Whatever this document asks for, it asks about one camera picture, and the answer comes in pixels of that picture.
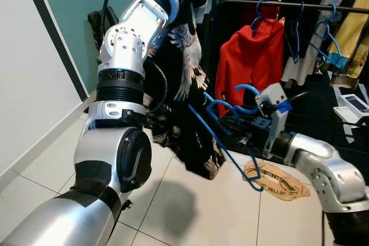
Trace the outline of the blue plastic hanger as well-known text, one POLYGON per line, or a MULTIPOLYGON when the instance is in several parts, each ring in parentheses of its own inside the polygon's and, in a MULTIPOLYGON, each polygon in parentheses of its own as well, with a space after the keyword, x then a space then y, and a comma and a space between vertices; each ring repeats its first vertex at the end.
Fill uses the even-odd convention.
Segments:
POLYGON ((256 16, 255 19, 253 19, 253 21, 250 24, 251 33, 253 35, 256 35, 256 32, 259 30, 259 28, 266 22, 266 20, 269 19, 269 17, 265 17, 263 12, 261 11, 261 5, 265 1, 266 0, 260 0, 255 5, 255 13, 256 13, 257 16, 256 16))
POLYGON ((300 27, 299 27, 299 23, 300 23, 300 19, 303 15, 303 12, 305 11, 305 3, 303 1, 300 2, 300 11, 297 14, 297 17, 295 17, 295 20, 293 21, 293 38, 295 38, 295 43, 296 46, 295 48, 291 51, 292 54, 292 59, 293 59, 293 64, 298 64, 298 62, 300 61, 300 27))
POLYGON ((330 3, 329 5, 332 7, 332 14, 330 15, 330 17, 317 23, 313 35, 317 36, 320 39, 319 43, 324 43, 324 41, 329 38, 330 43, 332 43, 333 46, 336 46, 338 52, 330 52, 329 54, 326 54, 321 50, 320 46, 317 46, 312 42, 310 42, 309 44, 311 48, 316 50, 317 54, 319 54, 319 57, 321 57, 321 60, 319 60, 319 64, 317 65, 317 67, 328 64, 342 70, 346 67, 348 63, 348 58, 343 57, 340 46, 337 45, 337 40, 330 31, 330 23, 334 21, 334 18, 337 15, 337 7, 335 6, 335 4, 332 3, 330 3))
MULTIPOLYGON (((214 99, 211 95, 208 94, 207 91, 203 91, 202 95, 204 97, 203 106, 205 106, 206 114, 209 117, 211 117, 211 119, 214 121, 214 124, 217 127, 221 128, 223 130, 223 132, 225 132, 227 135, 231 135, 231 132, 219 123, 220 118, 218 117, 218 115, 214 114, 213 106, 214 105, 223 105, 227 109, 233 109, 233 106, 231 104, 228 104, 226 101, 214 99)), ((247 152, 248 156, 250 156, 250 158, 251 158, 251 164, 253 164, 253 166, 255 167, 255 172, 256 172, 255 176, 249 177, 244 172, 244 170, 241 167, 238 166, 238 163, 236 162, 236 159, 234 159, 232 154, 228 151, 227 147, 224 146, 221 139, 219 138, 218 135, 216 135, 216 132, 213 131, 211 126, 208 124, 208 122, 206 122, 206 120, 203 119, 203 117, 196 111, 196 109, 191 104, 188 104, 188 107, 190 108, 190 111, 195 115, 195 117, 199 120, 201 125, 203 125, 203 127, 206 128, 208 133, 210 133, 210 135, 212 136, 214 142, 216 143, 216 150, 218 150, 220 152, 224 152, 226 154, 226 156, 230 159, 230 161, 233 163, 233 165, 236 166, 238 172, 240 172, 243 179, 245 179, 245 181, 248 182, 248 184, 251 186, 251 188, 255 189, 258 192, 263 191, 264 190, 263 186, 255 185, 255 181, 260 180, 261 177, 262 177, 261 170, 260 170, 261 168, 258 165, 258 161, 255 157, 255 154, 251 150, 246 149, 246 152, 247 152)))

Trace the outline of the black crane print shirt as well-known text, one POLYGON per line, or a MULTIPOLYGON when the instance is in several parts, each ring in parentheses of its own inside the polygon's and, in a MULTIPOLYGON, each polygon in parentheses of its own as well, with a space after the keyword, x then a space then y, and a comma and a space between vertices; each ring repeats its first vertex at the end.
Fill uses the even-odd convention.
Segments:
POLYGON ((198 33, 208 6, 208 0, 204 5, 180 3, 173 24, 149 51, 147 67, 153 78, 145 83, 144 103, 150 108, 153 142, 171 149, 189 172, 213 180, 225 161, 224 153, 216 150, 213 137, 188 107, 202 112, 202 93, 210 85, 201 67, 198 33))

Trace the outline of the black metal clothes rack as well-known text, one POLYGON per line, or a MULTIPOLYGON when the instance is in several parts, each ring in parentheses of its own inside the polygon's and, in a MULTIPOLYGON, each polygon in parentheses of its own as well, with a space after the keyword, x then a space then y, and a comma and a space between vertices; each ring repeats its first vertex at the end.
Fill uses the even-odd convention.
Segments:
MULTIPOLYGON (((217 4, 215 4, 214 6, 216 7, 216 9, 221 8, 224 5, 243 5, 243 6, 253 6, 255 7, 255 5, 258 3, 258 1, 254 1, 254 0, 220 0, 218 1, 217 4)), ((280 2, 280 1, 265 1, 262 3, 261 7, 279 7, 279 8, 298 8, 300 7, 300 4, 297 3, 285 3, 285 2, 280 2)), ((337 15, 334 18, 333 22, 337 22, 339 21, 339 19, 337 19, 337 17, 340 17, 342 15, 348 15, 349 13, 361 13, 361 14, 369 14, 369 9, 362 9, 362 8, 354 8, 354 7, 343 7, 343 6, 336 6, 337 7, 337 15)), ((330 17, 330 15, 332 14, 332 7, 327 4, 319 4, 319 5, 313 5, 313 4, 305 4, 305 8, 308 9, 313 9, 313 10, 319 10, 321 11, 321 16, 324 16, 324 18, 319 18, 318 22, 330 17)), ((250 35, 254 36, 251 33, 251 28, 250 28, 250 24, 247 25, 248 26, 248 30, 250 31, 250 35)), ((283 43, 283 48, 287 49, 287 46, 285 46, 285 29, 282 32, 282 37, 280 38, 280 41, 283 43)), ((320 46, 321 50, 322 50, 322 46, 324 43, 316 43, 315 45, 320 46)))

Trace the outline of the white shirt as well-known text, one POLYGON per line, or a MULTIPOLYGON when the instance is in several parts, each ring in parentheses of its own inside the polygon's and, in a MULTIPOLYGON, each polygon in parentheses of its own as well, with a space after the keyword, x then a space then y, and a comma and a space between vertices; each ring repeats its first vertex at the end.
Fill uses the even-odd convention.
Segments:
POLYGON ((295 38, 293 38, 293 21, 285 22, 285 46, 287 46, 287 61, 281 77, 282 82, 295 81, 298 85, 303 85, 308 75, 315 72, 318 54, 311 48, 306 40, 308 35, 300 35, 300 61, 293 64, 291 51, 295 48, 295 38))

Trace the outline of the red t-shirt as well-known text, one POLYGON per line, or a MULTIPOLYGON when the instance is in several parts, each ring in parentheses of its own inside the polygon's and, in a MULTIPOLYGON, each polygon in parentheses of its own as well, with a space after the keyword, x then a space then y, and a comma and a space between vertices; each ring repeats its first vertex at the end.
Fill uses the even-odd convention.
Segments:
POLYGON ((284 70, 284 20, 264 20, 256 30, 243 27, 220 48, 220 61, 214 83, 214 99, 243 105, 248 84, 257 90, 279 83, 284 70))

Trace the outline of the white box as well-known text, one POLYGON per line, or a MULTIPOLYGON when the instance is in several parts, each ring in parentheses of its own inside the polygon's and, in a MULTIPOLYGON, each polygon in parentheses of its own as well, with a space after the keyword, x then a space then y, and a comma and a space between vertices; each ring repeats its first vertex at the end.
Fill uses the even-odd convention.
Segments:
POLYGON ((366 102, 355 94, 342 95, 339 88, 334 88, 337 106, 334 112, 343 122, 356 124, 360 119, 369 116, 369 107, 366 102))

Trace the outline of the yellow shirt with red stripes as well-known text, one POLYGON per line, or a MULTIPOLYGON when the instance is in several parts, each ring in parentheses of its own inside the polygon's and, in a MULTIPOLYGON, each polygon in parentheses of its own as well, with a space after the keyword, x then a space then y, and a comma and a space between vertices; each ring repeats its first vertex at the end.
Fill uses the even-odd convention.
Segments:
MULTIPOLYGON (((369 0, 355 0, 354 8, 369 8, 369 0)), ((332 43, 329 48, 329 53, 338 53, 337 48, 340 48, 341 55, 348 58, 360 42, 362 30, 368 20, 368 14, 349 13, 345 16, 343 24, 334 36, 337 45, 332 43)))

